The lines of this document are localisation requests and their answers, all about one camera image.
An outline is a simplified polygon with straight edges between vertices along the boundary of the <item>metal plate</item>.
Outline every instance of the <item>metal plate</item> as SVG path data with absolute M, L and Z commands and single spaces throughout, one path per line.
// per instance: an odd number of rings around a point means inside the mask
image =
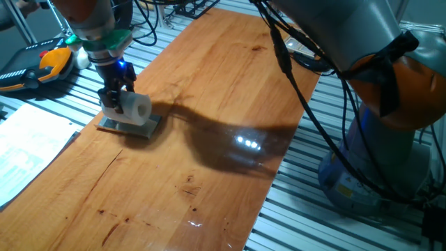
M 147 123 L 141 126 L 114 121 L 104 116 L 100 120 L 99 124 L 95 125 L 95 127 L 100 130 L 112 131 L 112 132 L 122 133 L 125 135 L 134 135 L 137 137 L 150 139 L 160 122 L 161 122 L 161 116 L 153 114 L 150 116 Z

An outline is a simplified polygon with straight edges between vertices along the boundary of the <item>white roll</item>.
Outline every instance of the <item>white roll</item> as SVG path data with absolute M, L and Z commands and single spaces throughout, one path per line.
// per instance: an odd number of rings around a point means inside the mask
M 151 99 L 133 92 L 121 91 L 121 106 L 124 113 L 118 114 L 113 108 L 101 104 L 102 112 L 109 119 L 137 126 L 145 124 L 152 112 Z

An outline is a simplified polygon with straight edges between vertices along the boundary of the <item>black cable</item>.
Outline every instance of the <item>black cable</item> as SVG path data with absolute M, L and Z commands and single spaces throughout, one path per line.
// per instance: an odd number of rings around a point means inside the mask
M 342 112 L 342 141 L 344 142 L 344 146 L 346 146 L 346 150 L 348 149 L 347 137 L 346 137 L 346 116 L 347 116 L 347 91 L 344 91 L 344 110 Z
M 147 16 L 147 15 L 145 14 L 145 12 L 143 11 L 141 5 L 139 5 L 138 0 L 134 0 L 134 2 L 136 3 L 136 5 L 137 5 L 139 11 L 141 12 L 141 14 L 143 15 L 144 19 L 147 21 L 147 24 L 148 24 L 149 27 L 151 28 L 151 32 L 150 32 L 150 33 L 147 33 L 146 35 L 141 36 L 141 37 L 139 37 L 139 38 L 133 38 L 133 41 L 135 41 L 136 43 L 139 43 L 139 44 L 141 44 L 141 45 L 145 45 L 145 46 L 154 46 L 154 45 L 156 44 L 156 42 L 157 42 L 157 36 L 156 36 L 155 28 L 153 28 L 151 22 L 148 20 L 148 16 Z M 157 25 L 157 23 L 158 23 L 158 16 L 156 17 L 156 23 L 155 23 L 155 25 Z M 153 42 L 152 42 L 152 43 L 145 43 L 145 42 L 140 41 L 141 38 L 145 38 L 145 37 L 147 37 L 147 36 L 149 36 L 149 35 L 151 35 L 151 34 L 153 34 Z
M 191 1 L 184 1 L 184 0 L 172 0 L 172 1 L 147 1 L 147 0 L 140 0 L 143 3 L 148 3 L 148 4 L 152 4 L 154 6 L 168 6 L 168 5 L 183 5 L 183 4 L 187 4 L 190 3 Z
M 364 148 L 366 149 L 366 152 L 369 155 L 369 159 L 370 159 L 371 163 L 373 164 L 373 166 L 375 167 L 376 171 L 378 172 L 378 175 L 383 180 L 384 185 L 389 189 L 390 192 L 392 192 L 393 194 L 396 195 L 398 200 L 400 200 L 400 201 L 402 201 L 404 203 L 408 203 L 408 204 L 411 204 L 411 203 L 416 203 L 416 204 L 421 203 L 421 201 L 415 202 L 412 199 L 405 198 L 405 197 L 401 196 L 397 191 L 395 191 L 395 189 L 392 187 L 390 182 L 385 178 L 383 170 L 381 169 L 380 165 L 378 164 L 378 161 L 375 159 L 374 154 L 371 152 L 370 145 L 367 143 L 367 140 L 365 138 L 364 130 L 362 129 L 362 126 L 361 126 L 360 114 L 359 114 L 359 111 L 357 110 L 355 101 L 353 99 L 353 94 L 351 93 L 351 90 L 348 87 L 347 81 L 344 78 L 341 78 L 341 82 L 342 82 L 343 89 L 346 90 L 346 92 L 348 94 L 348 97 L 350 98 L 350 102 L 351 102 L 351 105 L 353 107 L 353 112 L 355 113 L 355 120 L 356 120 L 356 123 L 357 123 L 357 128 L 358 128 L 358 131 L 360 132 L 360 135 L 361 135 L 361 138 L 362 138 L 362 143 L 364 144 Z
M 151 32 L 147 33 L 147 34 L 144 34 L 144 35 L 142 35 L 142 36 L 140 36 L 138 38 L 134 38 L 134 39 L 147 38 L 148 36 L 152 35 L 155 32 L 156 27 L 158 26 L 158 18 L 159 18 L 158 17 L 158 15 L 159 15 L 158 14 L 158 6 L 155 6 L 155 11 L 156 11 L 156 21 L 155 21 L 155 26 L 153 27 L 153 30 Z
M 443 167 L 443 181 L 440 185 L 440 188 L 430 197 L 428 197 L 429 200 L 435 199 L 438 195 L 441 195 L 443 193 L 443 190 L 446 187 L 446 162 L 445 162 L 445 157 L 443 156 L 443 152 L 441 151 L 441 147 L 440 144 L 438 143 L 438 139 L 437 139 L 437 135 L 435 133 L 435 130 L 433 129 L 433 125 L 431 125 L 431 131 L 432 131 L 432 137 L 433 137 L 433 141 L 435 142 L 437 151 L 438 151 L 438 155 L 440 156 L 440 160 L 441 160 L 441 165 Z
M 422 144 L 423 134 L 424 134 L 425 130 L 426 130 L 426 128 L 421 129 L 420 137 L 418 137 L 418 144 Z
M 289 79 L 291 85 L 295 89 L 295 92 L 297 93 L 299 97 L 299 101 L 302 104 L 304 110 L 306 111 L 308 117 L 312 120 L 313 124 L 316 126 L 324 140 L 327 142 L 328 146 L 332 149 L 333 153 L 338 157 L 339 161 L 345 166 L 347 171 L 353 175 L 357 180 L 364 183 L 365 185 L 369 186 L 371 189 L 375 190 L 379 195 L 381 195 L 384 198 L 390 198 L 393 197 L 393 194 L 390 194 L 387 190 L 380 189 L 377 185 L 369 181 L 364 177 L 364 175 L 358 173 L 350 164 L 350 162 L 346 159 L 346 157 L 341 153 L 339 148 L 336 146 L 336 144 L 332 141 L 328 133 L 323 129 L 322 125 L 319 123 L 317 118 L 314 116 L 313 111 L 309 108 L 309 105 L 307 101 L 305 100 L 304 96 L 300 92 L 298 85 L 294 79 L 293 73 L 291 71 L 291 60 L 288 55 L 288 51 L 286 50 L 286 46 L 284 44 L 284 41 L 282 40 L 282 37 L 280 35 L 280 32 L 277 30 L 276 21 L 271 18 L 268 14 L 265 15 L 267 21 L 270 23 L 270 30 L 271 30 L 271 38 L 275 45 L 275 54 L 277 57 L 277 60 L 279 61 L 279 66 L 282 69 L 282 72 L 285 73 L 286 77 Z
M 147 17 L 150 17 L 150 10 L 148 9 L 148 4 L 147 3 L 144 3 L 144 4 L 146 4 Z M 140 22 L 140 23 L 132 24 L 131 27 L 133 28 L 135 26 L 144 25 L 145 23 L 147 23 L 146 20 L 144 20 L 143 22 Z
M 358 127 L 360 128 L 360 132 L 362 131 L 362 128 L 360 127 L 360 118 L 359 118 L 359 113 L 356 109 L 355 106 L 355 101 L 353 99 L 353 96 L 351 94 L 351 90 L 348 88 L 348 85 L 346 85 L 346 81 L 345 79 L 341 76 L 339 70 L 337 70 L 333 64 L 333 62 L 331 62 L 331 60 L 322 53 L 322 51 L 320 51 L 320 49 L 313 44 L 312 41 L 310 41 L 305 35 L 303 35 L 302 33 L 300 33 L 299 31 L 295 31 L 296 34 L 298 34 L 298 36 L 294 36 L 293 33 L 293 28 L 290 27 L 286 24 L 280 24 L 277 21 L 275 21 L 273 18 L 271 18 L 271 16 L 269 16 L 268 12 L 266 11 L 266 9 L 260 4 L 260 3 L 256 3 L 254 2 L 254 5 L 256 5 L 256 7 L 259 9 L 259 12 L 264 14 L 266 16 L 266 19 L 268 20 L 269 24 L 270 24 L 270 28 L 271 28 L 271 32 L 273 32 L 273 29 L 277 29 L 275 27 L 275 25 L 277 25 L 278 27 L 280 27 L 281 29 L 285 30 L 285 32 L 289 33 L 291 36 L 293 36 L 296 40 L 298 40 L 299 42 L 301 42 L 303 45 L 304 42 L 300 40 L 300 38 L 302 38 L 302 36 L 304 36 L 303 40 L 307 40 L 307 42 L 309 42 L 309 46 L 307 46 L 310 50 L 312 50 L 313 52 L 315 52 L 317 55 L 319 55 L 321 58 L 325 59 L 331 66 L 333 66 L 333 68 L 336 70 L 336 73 L 338 74 L 339 78 L 343 81 L 343 85 L 344 87 L 346 86 L 347 89 L 347 94 L 350 98 L 350 101 L 352 102 L 352 106 L 355 112 L 355 117 L 357 119 L 357 123 L 358 123 Z M 281 36 L 279 35 L 279 33 L 277 33 L 278 37 L 281 40 L 281 43 L 284 46 L 284 42 L 281 38 Z M 273 42 L 275 44 L 275 47 L 277 45 L 277 38 L 273 37 Z M 384 199 L 390 199 L 392 201 L 395 202 L 399 202 L 399 203 L 405 203 L 405 204 L 424 204 L 426 202 L 426 200 L 424 199 L 408 199 L 405 197 L 402 197 L 401 195 L 398 195 L 392 188 L 392 186 L 390 186 L 390 184 L 388 185 L 388 188 L 391 192 L 381 189 L 380 187 L 378 187 L 376 184 L 374 184 L 373 182 L 371 182 L 370 180 L 368 180 L 364 174 L 362 174 L 361 171 L 356 171 L 351 164 L 347 161 L 347 159 L 345 158 L 345 156 L 342 155 L 342 153 L 340 152 L 340 150 L 337 148 L 337 146 L 333 143 L 333 141 L 331 140 L 330 136 L 326 133 L 326 131 L 324 131 L 324 129 L 322 128 L 321 124 L 317 121 L 316 117 L 313 115 L 311 109 L 309 108 L 308 104 L 306 103 L 306 100 L 303 98 L 302 94 L 300 93 L 297 84 L 295 83 L 293 74 L 291 72 L 291 68 L 289 70 L 286 70 L 286 63 L 284 63 L 284 58 L 285 56 L 281 56 L 278 55 L 277 51 L 276 51 L 276 55 L 277 55 L 277 59 L 279 60 L 279 65 L 282 68 L 282 71 L 287 75 L 288 79 L 290 80 L 291 84 L 293 85 L 294 89 L 296 90 L 296 93 L 298 93 L 298 97 L 300 99 L 300 102 L 302 104 L 302 106 L 304 107 L 306 113 L 309 115 L 310 119 L 312 120 L 312 122 L 314 123 L 314 125 L 316 126 L 316 128 L 319 130 L 320 134 L 323 136 L 324 140 L 328 143 L 329 147 L 332 149 L 332 151 L 334 152 L 334 154 L 338 157 L 339 161 L 341 161 L 341 163 L 343 164 L 343 166 L 345 166 L 345 168 L 347 169 L 348 172 L 350 172 L 359 182 L 367 185 L 368 187 L 370 187 L 372 190 L 374 190 L 375 192 L 377 192 L 382 198 Z

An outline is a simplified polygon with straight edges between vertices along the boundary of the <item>wires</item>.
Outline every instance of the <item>wires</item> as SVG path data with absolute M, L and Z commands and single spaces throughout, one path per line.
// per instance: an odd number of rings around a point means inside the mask
M 140 37 L 138 37 L 138 38 L 133 38 L 133 41 L 135 41 L 136 43 L 139 43 L 139 44 L 141 44 L 141 45 L 145 45 L 145 46 L 154 46 L 155 44 L 156 44 L 156 42 L 157 42 L 157 36 L 156 36 L 156 32 L 155 32 L 155 29 L 156 29 L 156 26 L 158 25 L 158 19 L 159 19 L 159 17 L 158 17 L 158 6 L 155 6 L 155 11 L 156 11 L 156 21 L 155 21 L 155 28 L 152 26 L 152 24 L 151 24 L 151 22 L 148 20 L 148 15 L 146 15 L 145 14 L 145 12 L 144 12 L 144 10 L 142 9 L 142 7 L 141 7 L 141 5 L 139 4 L 139 2 L 138 2 L 138 0 L 134 0 L 134 2 L 135 2 L 135 4 L 137 5 L 137 7 L 138 7 L 138 9 L 139 9 L 139 11 L 141 12 L 141 14 L 142 14 L 142 16 L 144 17 L 144 19 L 146 20 L 146 22 L 147 22 L 147 24 L 149 25 L 149 27 L 151 28 L 151 32 L 149 32 L 149 33 L 147 33 L 147 34 L 145 34 L 145 35 L 143 35 L 143 36 L 140 36 Z M 151 43 L 145 43 L 145 42 L 142 42 L 142 41 L 140 41 L 140 39 L 142 39 L 142 38 L 146 38 L 146 37 L 148 37 L 148 36 L 150 36 L 150 35 L 152 35 L 153 34 L 153 42 L 151 42 Z
M 378 193 L 383 199 L 389 199 L 391 201 L 404 203 L 404 204 L 424 205 L 425 203 L 427 203 L 428 201 L 434 199 L 437 195 L 439 195 L 441 193 L 441 191 L 443 191 L 443 189 L 446 185 L 446 175 L 443 175 L 443 182 L 441 185 L 441 189 L 439 189 L 438 191 L 436 191 L 433 194 L 431 194 L 431 191 L 429 191 L 429 196 L 427 196 L 425 198 L 424 197 L 420 198 L 420 199 L 406 198 L 406 197 L 398 194 L 394 190 L 394 188 L 391 186 L 391 184 L 386 180 L 383 170 L 380 168 L 378 162 L 376 161 L 375 157 L 373 156 L 371 149 L 365 139 L 365 135 L 364 135 L 364 132 L 361 127 L 359 111 L 357 110 L 357 106 L 353 99 L 351 90 L 349 89 L 346 80 L 342 77 L 341 72 L 336 68 L 334 63 L 317 47 L 317 45 L 315 43 L 313 43 L 313 41 L 311 41 L 309 38 L 307 38 L 305 34 L 297 31 L 296 29 L 291 27 L 289 24 L 287 24 L 282 19 L 282 17 L 280 17 L 280 15 L 278 15 L 277 12 L 268 3 L 259 2 L 259 1 L 253 1 L 252 3 L 258 8 L 260 14 L 262 16 L 264 16 L 264 18 L 266 19 L 266 22 L 268 23 L 268 26 L 270 27 L 272 41 L 275 46 L 275 54 L 276 54 L 277 60 L 279 61 L 279 65 L 282 69 L 282 72 L 285 73 L 285 75 L 289 79 L 291 85 L 295 89 L 295 91 L 299 97 L 299 100 L 300 100 L 302 106 L 304 107 L 304 110 L 308 114 L 309 118 L 312 120 L 313 124 L 316 126 L 316 128 L 318 129 L 318 131 L 320 132 L 320 134 L 322 135 L 324 140 L 327 142 L 327 144 L 331 148 L 332 152 L 337 156 L 337 158 L 342 163 L 342 165 L 345 166 L 346 170 L 350 174 L 352 174 L 359 182 L 363 183 L 367 187 L 371 188 L 374 192 Z M 274 19 L 273 17 L 271 17 L 269 15 L 267 9 L 271 13 L 273 13 L 277 19 Z M 355 113 L 355 120 L 356 120 L 356 123 L 358 124 L 358 130 L 360 132 L 364 147 L 366 148 L 366 151 L 369 154 L 370 161 L 372 161 L 372 163 L 374 164 L 374 167 L 376 168 L 376 171 L 378 172 L 379 176 L 381 177 L 386 188 L 379 187 L 374 182 L 367 179 L 367 177 L 360 170 L 356 170 L 355 168 L 353 168 L 351 163 L 349 161 L 347 161 L 346 157 L 341 153 L 341 151 L 338 149 L 338 147 L 335 145 L 335 143 L 331 140 L 328 133 L 323 129 L 321 124 L 318 122 L 317 118 L 314 116 L 313 112 L 309 108 L 307 101 L 303 97 L 302 93 L 300 92 L 300 90 L 295 82 L 293 73 L 291 72 L 291 60 L 290 60 L 290 57 L 286 50 L 284 41 L 282 40 L 282 37 L 280 36 L 280 32 L 278 31 L 277 27 L 283 29 L 290 36 L 294 37 L 297 41 L 302 43 L 305 47 L 307 47 L 308 49 L 313 51 L 316 55 L 320 56 L 337 73 L 339 79 L 341 79 L 341 81 L 342 81 L 342 86 L 343 86 L 343 91 L 344 91 L 344 114 L 343 114 L 344 142 L 346 142 L 346 140 L 345 140 L 345 138 L 346 138 L 345 137 L 345 116 L 346 116 L 345 112 L 346 112 L 346 102 L 347 102 L 346 96 L 348 96 L 348 98 L 350 99 L 350 102 L 352 104 L 352 107 L 353 107 L 353 112 Z M 445 170 L 445 173 L 446 173 L 446 164 L 443 159 L 443 156 L 442 156 L 442 164 L 443 164 L 443 169 Z
M 445 157 L 443 156 L 443 152 L 441 151 L 441 147 L 440 144 L 438 143 L 438 139 L 437 139 L 437 135 L 435 133 L 435 130 L 433 129 L 433 125 L 431 125 L 431 131 L 432 131 L 432 137 L 433 137 L 433 141 L 435 142 L 437 151 L 438 151 L 438 155 L 440 156 L 440 161 L 441 161 L 441 165 L 443 168 L 443 181 L 440 185 L 440 188 L 430 197 L 428 197 L 429 200 L 435 199 L 435 197 L 437 197 L 438 195 L 441 195 L 443 193 L 443 190 L 446 187 L 446 162 L 445 162 Z

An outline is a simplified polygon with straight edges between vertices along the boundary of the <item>wood grain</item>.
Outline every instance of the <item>wood grain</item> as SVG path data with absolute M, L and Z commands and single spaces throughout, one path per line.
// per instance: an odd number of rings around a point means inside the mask
M 309 99 L 318 77 L 293 67 Z M 268 27 L 212 9 L 135 86 L 163 116 L 156 136 L 95 117 L 0 213 L 0 250 L 243 248 L 303 113 Z

